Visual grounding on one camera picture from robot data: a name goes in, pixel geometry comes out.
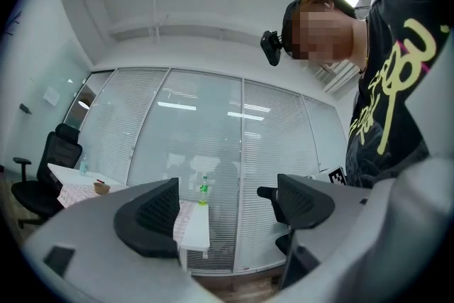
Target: person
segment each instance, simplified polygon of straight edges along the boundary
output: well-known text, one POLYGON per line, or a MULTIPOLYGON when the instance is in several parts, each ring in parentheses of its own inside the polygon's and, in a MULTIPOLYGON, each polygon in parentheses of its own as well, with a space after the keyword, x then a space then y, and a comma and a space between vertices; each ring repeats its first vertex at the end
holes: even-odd
POLYGON ((405 100, 431 71, 450 28, 435 0, 372 0, 357 19, 345 0, 288 5, 282 45, 298 60, 360 70, 345 158, 347 183, 371 188, 428 156, 405 100))

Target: black camera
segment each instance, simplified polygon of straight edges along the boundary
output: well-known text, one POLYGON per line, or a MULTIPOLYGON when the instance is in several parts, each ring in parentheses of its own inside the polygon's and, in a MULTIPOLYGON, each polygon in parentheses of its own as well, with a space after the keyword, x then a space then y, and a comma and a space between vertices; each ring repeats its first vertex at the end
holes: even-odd
POLYGON ((265 31, 260 40, 260 46, 267 56, 268 62, 271 66, 277 66, 281 58, 282 43, 277 36, 277 31, 265 31))

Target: black graphic t-shirt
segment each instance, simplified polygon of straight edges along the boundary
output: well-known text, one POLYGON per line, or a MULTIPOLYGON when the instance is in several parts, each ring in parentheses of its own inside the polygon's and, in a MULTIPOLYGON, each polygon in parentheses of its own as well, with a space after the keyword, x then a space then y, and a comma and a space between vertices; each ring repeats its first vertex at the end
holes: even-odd
POLYGON ((405 106, 450 31, 433 0, 378 0, 368 14, 370 53, 359 81, 345 160, 347 183, 371 188, 428 150, 405 106))

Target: table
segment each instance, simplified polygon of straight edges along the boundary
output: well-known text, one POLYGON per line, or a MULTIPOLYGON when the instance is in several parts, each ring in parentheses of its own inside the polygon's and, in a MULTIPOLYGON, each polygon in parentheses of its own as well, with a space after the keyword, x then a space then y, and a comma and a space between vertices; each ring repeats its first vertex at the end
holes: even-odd
MULTIPOLYGON (((50 171, 62 183, 58 201, 67 208, 85 199, 98 197, 93 183, 101 180, 111 186, 110 192, 127 189, 129 186, 117 182, 101 173, 88 172, 80 175, 79 170, 73 170, 48 163, 50 171)), ((173 239, 179 246, 180 263, 187 271, 187 251, 195 250, 203 253, 210 247, 209 237, 209 207, 200 206, 196 202, 179 201, 179 213, 175 220, 173 239)))

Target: chair armrest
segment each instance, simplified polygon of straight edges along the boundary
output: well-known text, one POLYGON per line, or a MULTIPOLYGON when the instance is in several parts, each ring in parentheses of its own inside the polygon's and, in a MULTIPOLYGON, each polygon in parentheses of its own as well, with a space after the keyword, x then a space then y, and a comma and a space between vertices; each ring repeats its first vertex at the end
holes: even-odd
POLYGON ((30 165, 30 164, 31 164, 31 161, 28 160, 28 159, 25 159, 25 158, 17 158, 17 157, 14 157, 14 158, 13 158, 13 161, 14 161, 15 163, 22 164, 22 165, 30 165))

